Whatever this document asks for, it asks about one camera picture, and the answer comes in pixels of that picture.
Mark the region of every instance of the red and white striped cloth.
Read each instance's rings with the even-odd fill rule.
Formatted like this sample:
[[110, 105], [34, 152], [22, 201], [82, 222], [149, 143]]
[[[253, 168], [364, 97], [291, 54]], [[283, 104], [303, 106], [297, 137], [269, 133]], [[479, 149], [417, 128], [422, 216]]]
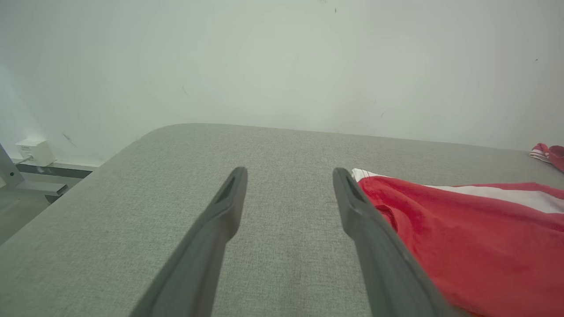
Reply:
[[564, 191], [352, 174], [451, 304], [493, 317], [563, 315]]
[[559, 170], [564, 171], [564, 147], [548, 147], [544, 143], [539, 143], [532, 148], [529, 156], [543, 162], [551, 163]]

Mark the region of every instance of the white wall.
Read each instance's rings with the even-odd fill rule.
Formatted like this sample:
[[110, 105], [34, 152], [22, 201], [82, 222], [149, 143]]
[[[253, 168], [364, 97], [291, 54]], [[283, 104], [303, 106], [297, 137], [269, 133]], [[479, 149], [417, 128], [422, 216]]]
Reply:
[[4, 1], [0, 66], [14, 157], [40, 134], [101, 164], [181, 122], [564, 145], [559, 0]]

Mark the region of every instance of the baseboard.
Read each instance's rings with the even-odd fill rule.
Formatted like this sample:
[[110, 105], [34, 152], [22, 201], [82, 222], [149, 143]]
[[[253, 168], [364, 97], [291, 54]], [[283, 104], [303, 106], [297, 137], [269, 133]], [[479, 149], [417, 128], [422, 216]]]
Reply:
[[[22, 161], [21, 158], [12, 158], [14, 164]], [[92, 173], [98, 166], [94, 164], [75, 164], [64, 161], [55, 161], [47, 166], [28, 165], [26, 162], [17, 165], [17, 170], [22, 173], [54, 175], [72, 178], [84, 178]]]

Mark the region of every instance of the wall mark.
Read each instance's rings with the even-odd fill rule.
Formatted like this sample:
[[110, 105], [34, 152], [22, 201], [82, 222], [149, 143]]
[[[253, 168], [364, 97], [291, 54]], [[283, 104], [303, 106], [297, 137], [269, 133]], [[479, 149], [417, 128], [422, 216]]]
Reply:
[[63, 136], [67, 139], [67, 141], [69, 141], [72, 145], [74, 145], [74, 147], [77, 147], [76, 144], [72, 142], [71, 138], [69, 138], [66, 134], [63, 133]]

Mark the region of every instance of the electrical outlet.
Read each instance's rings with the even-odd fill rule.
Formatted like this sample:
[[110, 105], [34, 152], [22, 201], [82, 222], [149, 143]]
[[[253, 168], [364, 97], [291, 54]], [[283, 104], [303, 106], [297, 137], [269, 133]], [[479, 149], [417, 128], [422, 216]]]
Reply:
[[47, 166], [55, 161], [55, 157], [53, 156], [53, 153], [51, 153], [51, 149], [49, 149], [47, 140], [25, 139], [16, 143], [16, 146], [24, 159], [33, 156], [33, 158], [27, 161], [26, 164]]

